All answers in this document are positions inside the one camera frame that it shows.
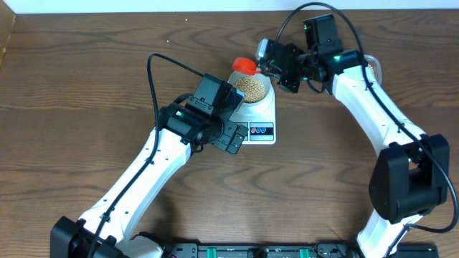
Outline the red plastic measuring scoop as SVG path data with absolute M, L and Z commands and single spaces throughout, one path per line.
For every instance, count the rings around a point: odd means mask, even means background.
M 257 68 L 255 62 L 245 57 L 237 57 L 232 63 L 232 69 L 235 72 L 239 72 L 249 76 L 261 73 L 261 71 Z

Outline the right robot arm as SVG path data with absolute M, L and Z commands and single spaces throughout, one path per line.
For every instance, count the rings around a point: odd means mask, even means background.
M 322 83 L 354 116 L 377 155 L 369 182 L 373 212 L 348 257 L 390 257 L 419 220 L 458 199 L 448 177 L 450 147 L 441 135 L 427 135 L 392 102 L 375 80 L 360 50 L 340 42 L 315 43 L 307 52 L 294 44 L 264 39 L 257 49 L 263 73 L 297 93 L 301 81 Z

